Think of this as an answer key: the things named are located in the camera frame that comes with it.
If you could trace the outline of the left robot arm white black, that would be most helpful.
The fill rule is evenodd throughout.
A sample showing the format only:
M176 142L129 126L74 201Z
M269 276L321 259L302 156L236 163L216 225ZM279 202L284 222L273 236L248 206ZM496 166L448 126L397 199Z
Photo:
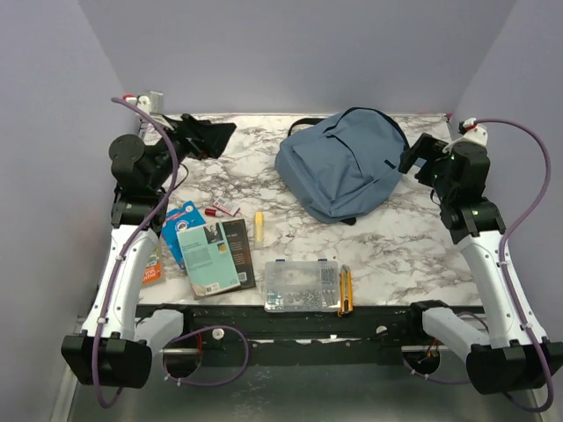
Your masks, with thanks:
M189 114L166 123L165 136L153 145L121 135L109 147L116 186L106 266L82 328L62 341L62 357L83 385L140 389L157 352L194 340L194 324L178 310L161 307L136 317L142 278L164 227L165 181L187 157L218 158L237 127Z

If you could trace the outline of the yellow highlighter marker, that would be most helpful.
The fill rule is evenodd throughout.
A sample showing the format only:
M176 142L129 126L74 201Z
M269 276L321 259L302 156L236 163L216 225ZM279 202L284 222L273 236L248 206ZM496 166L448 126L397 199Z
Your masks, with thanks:
M260 248L264 243L264 215L258 211L254 216L254 245Z

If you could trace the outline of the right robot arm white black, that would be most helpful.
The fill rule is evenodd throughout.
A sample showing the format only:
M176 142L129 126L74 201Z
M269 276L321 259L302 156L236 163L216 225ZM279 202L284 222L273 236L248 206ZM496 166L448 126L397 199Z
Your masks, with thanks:
M405 322L417 345L436 338L464 364L481 394L538 389L562 366L562 344L552 342L531 310L508 246L499 209L483 192L490 160L476 142L447 144L424 134L400 158L399 171L423 164L416 179L433 189L440 216L476 283L488 330L479 331L440 301L416 302Z

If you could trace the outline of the blue student backpack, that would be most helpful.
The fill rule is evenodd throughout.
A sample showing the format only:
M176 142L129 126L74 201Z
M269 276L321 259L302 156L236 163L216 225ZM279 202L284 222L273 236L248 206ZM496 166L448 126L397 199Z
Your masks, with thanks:
M391 196L401 180L400 156L409 148L392 117L352 107L295 121L274 167L309 215L352 226Z

